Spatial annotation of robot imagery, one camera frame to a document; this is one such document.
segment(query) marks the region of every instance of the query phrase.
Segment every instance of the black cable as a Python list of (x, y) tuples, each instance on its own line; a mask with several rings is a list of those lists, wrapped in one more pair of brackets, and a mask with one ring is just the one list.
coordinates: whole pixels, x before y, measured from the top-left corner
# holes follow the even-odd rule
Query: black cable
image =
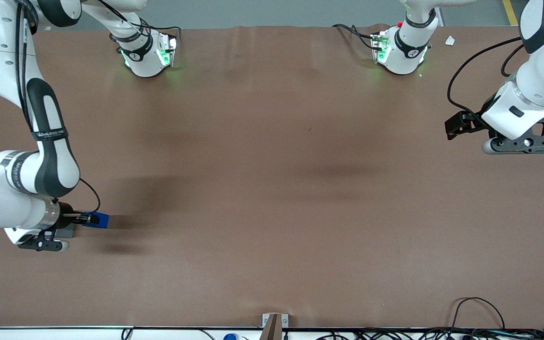
[(98, 192), (94, 189), (93, 186), (91, 186), (89, 183), (87, 183), (84, 179), (80, 178), (79, 180), (82, 181), (82, 183), (84, 183), (85, 185), (87, 185), (87, 187), (89, 189), (91, 189), (91, 191), (93, 192), (93, 195), (95, 195), (95, 198), (97, 198), (97, 200), (98, 200), (98, 206), (95, 208), (95, 210), (93, 210), (91, 213), (89, 213), (89, 215), (91, 215), (93, 213), (97, 213), (98, 210), (100, 210), (100, 205), (102, 204), (102, 201), (100, 201), (100, 196), (98, 195)]
[[(24, 32), (24, 34), (27, 34), (28, 35), (28, 32), (26, 31), (28, 29), (27, 26), (24, 25), (24, 23), (22, 24), (22, 32)], [(28, 101), (26, 101), (26, 48), (28, 46), (28, 43), (26, 43), (26, 39), (24, 39), (24, 35), (23, 35), (23, 45), (22, 45), (22, 102), (24, 103), (24, 110), (25, 110), (25, 118), (26, 118), (26, 123), (28, 124), (28, 128), (33, 130), (33, 126), (31, 124), (31, 121), (30, 121), (30, 118), (28, 116)]]
[(346, 338), (345, 336), (341, 335), (341, 334), (335, 334), (335, 332), (331, 332), (331, 334), (329, 335), (325, 335), (325, 336), (321, 336), (319, 338), (317, 338), (316, 340), (330, 340), (330, 339), (333, 339), (333, 340), (336, 340), (336, 339), (339, 339), (339, 340), (349, 340), (348, 338)]
[(350, 27), (348, 27), (347, 25), (344, 25), (344, 24), (335, 24), (335, 25), (333, 25), (331, 27), (343, 28), (344, 30), (348, 30), (352, 34), (358, 34), (361, 37), (371, 38), (371, 36), (367, 36), (366, 34), (362, 34), (360, 32), (354, 31), (354, 30), (352, 30), (352, 28), (350, 28)]
[(132, 333), (134, 333), (134, 329), (132, 328), (123, 329), (123, 332), (121, 332), (121, 340), (129, 340)]
[[(132, 25), (132, 26), (135, 26), (135, 27), (140, 27), (140, 28), (150, 28), (151, 30), (177, 30), (178, 31), (178, 36), (181, 34), (182, 32), (182, 28), (179, 27), (179, 26), (169, 26), (169, 27), (154, 27), (154, 26), (151, 26), (151, 25), (142, 25), (142, 24), (135, 24), (134, 22), (130, 22), (129, 20), (127, 20), (126, 17), (124, 17), (118, 10), (116, 10), (113, 6), (110, 6), (109, 4), (107, 4), (106, 2), (104, 2), (104, 0), (98, 0), (100, 3), (102, 3), (102, 5), (104, 5), (104, 7), (106, 7), (109, 11), (111, 11), (114, 15), (116, 15), (117, 17), (119, 17), (121, 20), (127, 22), (128, 24)], [(140, 32), (140, 34), (142, 36), (146, 36), (148, 37), (147, 34), (144, 34), (143, 32)]]
[(482, 301), (482, 302), (488, 304), (490, 307), (492, 307), (494, 309), (494, 311), (497, 312), (497, 314), (499, 315), (499, 318), (501, 319), (501, 329), (505, 329), (505, 319), (503, 319), (503, 315), (501, 314), (501, 312), (499, 312), (499, 310), (496, 307), (494, 307), (494, 305), (492, 303), (488, 302), (488, 300), (482, 299), (481, 297), (469, 297), (469, 298), (465, 297), (464, 299), (462, 299), (459, 302), (459, 304), (457, 305), (457, 308), (455, 310), (455, 316), (453, 317), (453, 323), (450, 326), (450, 329), (448, 331), (448, 336), (447, 336), (448, 340), (451, 340), (451, 335), (452, 335), (453, 331), (455, 330), (455, 324), (457, 323), (457, 316), (459, 315), (460, 306), (462, 304), (464, 304), (465, 302), (470, 301), (470, 300)]
[(360, 32), (358, 32), (358, 28), (356, 28), (356, 26), (352, 25), (352, 30), (354, 30), (354, 32), (356, 32), (356, 35), (358, 36), (360, 41), (362, 41), (362, 43), (365, 46), (367, 46), (368, 48), (371, 48), (371, 50), (374, 50), (374, 51), (381, 51), (380, 47), (374, 47), (373, 45), (369, 45), (368, 43), (366, 43), (365, 39), (362, 37), (362, 34), (360, 34)]
[(360, 33), (358, 31), (358, 28), (356, 28), (355, 25), (352, 25), (352, 27), (348, 27), (344, 24), (335, 24), (331, 27), (336, 27), (336, 28), (344, 28), (345, 30), (348, 30), (348, 32), (356, 35), (360, 41), (365, 45), (367, 46), (368, 48), (370, 48), (371, 50), (375, 50), (375, 51), (381, 51), (381, 48), (379, 47), (374, 47), (373, 45), (369, 45), (368, 43), (366, 43), (365, 39), (364, 38), (367, 38), (367, 39), (371, 39), (371, 35), (366, 35), (366, 34), (363, 34), (363, 33)]
[(22, 86), (22, 79), (24, 79), (23, 77), (21, 77), (21, 71), (20, 71), (20, 34), (21, 34), (21, 30), (20, 30), (20, 26), (21, 26), (21, 21), (22, 21), (22, 5), (21, 4), (18, 4), (18, 8), (17, 8), (17, 13), (16, 13), (16, 49), (15, 49), (15, 52), (16, 52), (16, 83), (17, 83), (17, 89), (18, 89), (18, 101), (20, 102), (20, 107), (22, 109), (22, 114), (24, 115), (24, 120), (26, 121), (26, 124), (28, 125), (29, 129), (32, 130), (32, 127), (31, 127), (31, 120), (28, 116), (28, 109), (26, 107), (26, 103), (24, 101), (24, 93), (22, 91), (22, 89), (24, 88)]
[(485, 127), (486, 129), (490, 129), (490, 127), (488, 126), (488, 124), (486, 124), (486, 122), (484, 122), (481, 118), (479, 118), (470, 108), (468, 108), (467, 106), (465, 105), (462, 105), (462, 104), (459, 104), (457, 103), (456, 101), (454, 101), (451, 97), (451, 92), (452, 92), (452, 88), (453, 88), (453, 83), (455, 82), (455, 79), (457, 79), (457, 77), (459, 76), (459, 73), (465, 68), (465, 66), (467, 66), (467, 64), (469, 64), (472, 60), (474, 60), (475, 58), (477, 58), (478, 56), (480, 56), (481, 54), (484, 54), (490, 50), (494, 50), (495, 48), (497, 47), (501, 47), (503, 45), (507, 45), (508, 43), (513, 43), (515, 41), (520, 41), (522, 40), (522, 37), (514, 37), (514, 38), (511, 38), (511, 39), (508, 39), (508, 40), (505, 40), (505, 41), (501, 41), (500, 43), (495, 43), (495, 45), (492, 45), (490, 47), (486, 47), (484, 48), (483, 50), (477, 52), (476, 54), (474, 54), (473, 56), (471, 56), (469, 59), (466, 60), (466, 62), (464, 62), (458, 69), (457, 71), (455, 72), (455, 74), (453, 75), (453, 77), (450, 79), (450, 82), (449, 82), (449, 87), (447, 88), (446, 90), (446, 97), (449, 99), (449, 102), (452, 104), (452, 105), (455, 105), (456, 107), (462, 109), (462, 110), (465, 110), (466, 112), (468, 112), (469, 114), (471, 114), (471, 116), (473, 116), (478, 123), (480, 123), (483, 127)]
[[(129, 20), (127, 20), (126, 17), (124, 17), (121, 12), (119, 12), (118, 10), (116, 10), (113, 6), (110, 6), (109, 4), (107, 4), (106, 2), (104, 2), (104, 0), (98, 0), (102, 5), (104, 5), (104, 7), (106, 7), (109, 11), (111, 11), (114, 15), (116, 15), (117, 17), (119, 17), (121, 20), (127, 22), (128, 24), (132, 25), (132, 26), (141, 26), (143, 27), (142, 25), (138, 25), (138, 24), (134, 24), (133, 22), (130, 22)], [(140, 33), (141, 36), (144, 36), (144, 37), (148, 37), (149, 35), (148, 34), (144, 34), (143, 30), (137, 30), (138, 33)]]
[(505, 72), (505, 67), (507, 67), (507, 64), (509, 64), (509, 60), (511, 60), (511, 58), (513, 58), (513, 56), (516, 55), (516, 53), (521, 50), (522, 48), (524, 47), (524, 44), (516, 47), (515, 50), (513, 50), (513, 52), (511, 52), (511, 54), (505, 59), (505, 61), (503, 62), (503, 65), (501, 65), (501, 75), (503, 75), (503, 77), (509, 77), (511, 76), (511, 73), (507, 73)]
[(207, 332), (206, 332), (205, 330), (203, 330), (203, 329), (199, 329), (199, 331), (201, 331), (201, 332), (203, 332), (203, 333), (207, 334), (207, 336), (209, 336), (209, 338), (210, 338), (211, 340), (215, 340), (215, 338), (213, 337), (213, 335), (211, 335), (211, 334), (207, 333)]

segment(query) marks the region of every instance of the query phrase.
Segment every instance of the gray floor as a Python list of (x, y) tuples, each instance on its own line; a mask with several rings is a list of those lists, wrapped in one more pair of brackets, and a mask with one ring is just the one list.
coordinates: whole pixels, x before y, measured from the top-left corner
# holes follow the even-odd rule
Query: gray floor
[[(519, 18), (527, 0), (511, 0)], [(395, 24), (404, 19), (397, 0), (149, 0), (140, 16), (152, 26), (185, 29), (234, 26), (331, 26), (342, 23), (371, 26)], [(443, 8), (446, 26), (507, 26), (502, 0), (478, 0), (474, 4)], [(70, 28), (53, 30), (103, 30), (88, 15)]]

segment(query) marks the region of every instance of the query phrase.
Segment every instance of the brown table surface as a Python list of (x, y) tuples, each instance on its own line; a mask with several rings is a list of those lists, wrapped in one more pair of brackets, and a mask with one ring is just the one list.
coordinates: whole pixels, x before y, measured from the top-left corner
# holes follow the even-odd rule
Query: brown table surface
[[(485, 133), (448, 142), (443, 124), (457, 67), (517, 34), (440, 28), (401, 77), (335, 28), (186, 31), (179, 69), (140, 79), (105, 32), (40, 32), (82, 176), (114, 217), (60, 254), (0, 230), (0, 325), (250, 325), (278, 311), (300, 327), (438, 326), (480, 296), (508, 327), (544, 327), (544, 155), (488, 156)], [(482, 105), (516, 46), (473, 62), (455, 99)], [(0, 98), (0, 151), (34, 148)], [(63, 201), (95, 206), (83, 185)], [(458, 325), (498, 323), (468, 303)]]

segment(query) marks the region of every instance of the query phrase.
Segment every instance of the white robotic arm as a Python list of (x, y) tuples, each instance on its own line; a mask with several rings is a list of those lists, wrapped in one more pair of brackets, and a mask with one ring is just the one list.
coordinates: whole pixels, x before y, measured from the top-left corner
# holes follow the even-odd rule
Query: white robotic arm
[[(80, 17), (78, 0), (58, 1), (58, 8), (54, 1), (40, 2), (49, 5), (40, 11), (51, 15), (58, 10), (58, 17), (69, 23)], [(73, 2), (79, 4), (78, 11)], [(16, 245), (62, 220), (67, 209), (61, 209), (63, 203), (56, 198), (72, 191), (80, 176), (58, 100), (37, 66), (32, 39), (39, 21), (37, 8), (26, 0), (0, 0), (0, 96), (25, 113), (38, 149), (0, 153), (0, 228), (6, 228)], [(63, 250), (67, 245), (50, 239), (43, 250)]]
[(58, 201), (74, 189), (80, 172), (54, 90), (37, 66), (32, 34), (39, 22), (71, 26), (85, 9), (112, 32), (136, 75), (154, 76), (172, 63), (175, 39), (132, 13), (142, 9), (145, 0), (108, 2), (125, 13), (125, 19), (104, 2), (0, 0), (0, 96), (22, 109), (38, 149), (0, 153), (0, 228), (20, 248), (65, 250), (68, 242), (54, 239), (56, 230), (98, 220)]
[[(520, 19), (520, 35), (530, 55), (479, 112), (449, 119), (449, 140), (481, 129), (490, 131), (485, 153), (544, 153), (544, 0), (530, 0)], [(540, 123), (540, 135), (532, 132)]]
[(401, 26), (380, 32), (373, 51), (378, 64), (397, 75), (408, 75), (423, 62), (430, 37), (438, 27), (436, 7), (463, 6), (476, 0), (399, 0), (406, 7)]

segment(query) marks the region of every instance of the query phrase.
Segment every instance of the blue block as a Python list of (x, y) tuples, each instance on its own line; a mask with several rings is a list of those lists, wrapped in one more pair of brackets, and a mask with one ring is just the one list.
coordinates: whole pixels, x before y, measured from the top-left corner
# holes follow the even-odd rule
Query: blue block
[(96, 216), (100, 219), (100, 221), (95, 223), (85, 223), (84, 226), (90, 227), (90, 228), (100, 228), (100, 229), (107, 229), (108, 228), (108, 220), (110, 219), (110, 215), (106, 215), (105, 213), (101, 212), (95, 212), (93, 213), (93, 216)]

